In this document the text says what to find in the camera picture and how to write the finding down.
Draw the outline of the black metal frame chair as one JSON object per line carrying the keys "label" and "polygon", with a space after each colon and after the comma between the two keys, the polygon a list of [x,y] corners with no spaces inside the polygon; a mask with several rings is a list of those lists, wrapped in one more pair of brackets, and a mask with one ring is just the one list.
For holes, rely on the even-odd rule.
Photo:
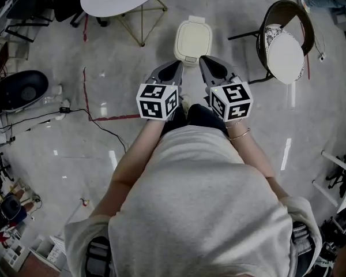
{"label": "black metal frame chair", "polygon": [[48,27],[53,22],[53,0],[13,0],[6,18],[8,20],[4,31],[26,42],[34,40],[19,33],[23,27]]}

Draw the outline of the red floor tape line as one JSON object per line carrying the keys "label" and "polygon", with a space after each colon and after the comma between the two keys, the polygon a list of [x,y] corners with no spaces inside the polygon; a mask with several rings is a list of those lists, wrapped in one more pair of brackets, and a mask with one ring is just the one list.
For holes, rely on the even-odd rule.
{"label": "red floor tape line", "polygon": [[128,114],[128,115],[118,115],[118,116],[111,116],[111,117],[98,117],[93,118],[90,111],[89,111],[89,100],[88,100],[88,94],[87,94],[87,88],[86,88],[86,67],[82,70],[82,87],[83,87],[83,93],[84,93],[84,99],[85,99],[85,105],[86,105],[86,112],[89,114],[88,119],[90,121],[116,121],[116,120],[126,120],[126,119],[136,119],[140,116],[138,114]]}

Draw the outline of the cream pedal trash bin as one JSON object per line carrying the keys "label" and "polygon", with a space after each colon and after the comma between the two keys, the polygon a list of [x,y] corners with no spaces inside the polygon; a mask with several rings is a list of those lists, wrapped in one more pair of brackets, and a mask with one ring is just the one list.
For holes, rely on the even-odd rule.
{"label": "cream pedal trash bin", "polygon": [[190,15],[176,32],[174,55],[185,66],[196,66],[200,57],[211,55],[213,33],[205,18]]}

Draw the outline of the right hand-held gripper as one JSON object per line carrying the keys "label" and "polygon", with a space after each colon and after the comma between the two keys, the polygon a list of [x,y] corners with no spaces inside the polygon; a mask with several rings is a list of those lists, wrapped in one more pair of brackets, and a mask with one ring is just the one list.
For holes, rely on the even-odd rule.
{"label": "right hand-held gripper", "polygon": [[253,96],[247,82],[235,75],[233,66],[213,56],[201,56],[200,71],[208,87],[205,98],[208,106],[224,122],[247,118]]}

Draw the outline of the person's left forearm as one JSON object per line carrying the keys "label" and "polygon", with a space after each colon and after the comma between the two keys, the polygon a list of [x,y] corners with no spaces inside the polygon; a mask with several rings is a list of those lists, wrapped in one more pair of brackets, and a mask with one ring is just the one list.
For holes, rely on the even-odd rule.
{"label": "person's left forearm", "polygon": [[148,120],[130,148],[118,163],[112,183],[133,186],[143,173],[155,150],[165,122]]}

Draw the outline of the black office chair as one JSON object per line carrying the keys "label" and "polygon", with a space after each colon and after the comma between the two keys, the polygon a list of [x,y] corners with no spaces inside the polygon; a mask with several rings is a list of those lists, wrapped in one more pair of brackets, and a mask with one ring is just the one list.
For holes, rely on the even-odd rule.
{"label": "black office chair", "polygon": [[53,0],[55,19],[58,22],[63,22],[72,17],[70,25],[74,28],[79,26],[77,21],[84,13],[80,0]]}

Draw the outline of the person's right forearm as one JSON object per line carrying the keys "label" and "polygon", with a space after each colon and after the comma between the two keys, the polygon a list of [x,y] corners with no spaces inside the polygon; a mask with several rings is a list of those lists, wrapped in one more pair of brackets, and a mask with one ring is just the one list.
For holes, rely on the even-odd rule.
{"label": "person's right forearm", "polygon": [[245,164],[256,168],[266,179],[275,178],[270,161],[251,135],[243,121],[225,123],[229,140]]}

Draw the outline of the black equipment pile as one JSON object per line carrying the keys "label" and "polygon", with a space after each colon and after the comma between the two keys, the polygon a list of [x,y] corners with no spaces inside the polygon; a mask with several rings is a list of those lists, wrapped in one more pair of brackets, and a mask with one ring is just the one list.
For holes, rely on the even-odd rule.
{"label": "black equipment pile", "polygon": [[346,277],[346,218],[331,217],[323,222],[321,230],[326,249],[334,254],[331,277]]}

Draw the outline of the person's grey shirt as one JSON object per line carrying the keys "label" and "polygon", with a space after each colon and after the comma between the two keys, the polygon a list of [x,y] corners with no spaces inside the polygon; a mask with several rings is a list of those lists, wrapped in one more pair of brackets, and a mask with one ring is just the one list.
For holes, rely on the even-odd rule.
{"label": "person's grey shirt", "polygon": [[168,132],[109,198],[65,227],[73,277],[304,277],[322,248],[310,203],[282,194],[214,128]]}

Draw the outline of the person's dark trousers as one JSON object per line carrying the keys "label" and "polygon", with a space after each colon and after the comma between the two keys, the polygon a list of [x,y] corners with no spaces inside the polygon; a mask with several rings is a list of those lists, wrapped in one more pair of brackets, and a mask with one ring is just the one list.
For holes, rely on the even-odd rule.
{"label": "person's dark trousers", "polygon": [[173,117],[164,125],[160,137],[172,130],[188,125],[218,129],[227,137],[229,136],[225,123],[212,110],[200,104],[193,104],[189,108],[187,115],[184,113],[183,106],[178,106],[173,113]]}

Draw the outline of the white table frame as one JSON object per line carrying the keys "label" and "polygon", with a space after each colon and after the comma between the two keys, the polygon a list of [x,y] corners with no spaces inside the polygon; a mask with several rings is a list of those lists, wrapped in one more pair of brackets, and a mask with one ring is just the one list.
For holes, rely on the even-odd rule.
{"label": "white table frame", "polygon": [[322,151],[321,155],[336,166],[325,178],[315,179],[312,184],[338,208],[336,213],[339,214],[346,208],[346,153],[342,159],[326,151]]}

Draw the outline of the black oval seat shell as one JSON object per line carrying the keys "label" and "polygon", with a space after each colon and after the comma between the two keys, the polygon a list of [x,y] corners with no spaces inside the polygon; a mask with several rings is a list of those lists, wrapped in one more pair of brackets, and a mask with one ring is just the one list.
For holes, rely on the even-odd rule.
{"label": "black oval seat shell", "polygon": [[0,108],[12,112],[40,100],[48,90],[48,78],[37,70],[11,74],[0,81]]}

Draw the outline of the dark chair with white seat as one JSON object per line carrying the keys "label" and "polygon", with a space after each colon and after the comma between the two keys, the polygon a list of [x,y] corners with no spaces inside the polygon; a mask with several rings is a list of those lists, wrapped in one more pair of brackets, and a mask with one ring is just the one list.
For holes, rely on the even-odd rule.
{"label": "dark chair with white seat", "polygon": [[[300,21],[303,43],[285,30],[294,19]],[[266,70],[266,76],[250,80],[249,84],[263,83],[273,78],[283,84],[292,84],[299,80],[304,71],[304,58],[315,43],[315,32],[307,12],[297,3],[280,0],[273,3],[256,31],[231,36],[229,41],[249,36],[256,37],[258,58]]]}

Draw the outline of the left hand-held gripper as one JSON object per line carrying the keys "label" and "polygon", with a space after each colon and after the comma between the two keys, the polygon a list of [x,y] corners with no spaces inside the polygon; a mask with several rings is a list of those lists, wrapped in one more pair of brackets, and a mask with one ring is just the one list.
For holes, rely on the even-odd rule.
{"label": "left hand-held gripper", "polygon": [[152,84],[140,85],[136,102],[141,118],[161,121],[169,119],[179,106],[183,68],[182,61],[167,62],[151,73],[148,82]]}

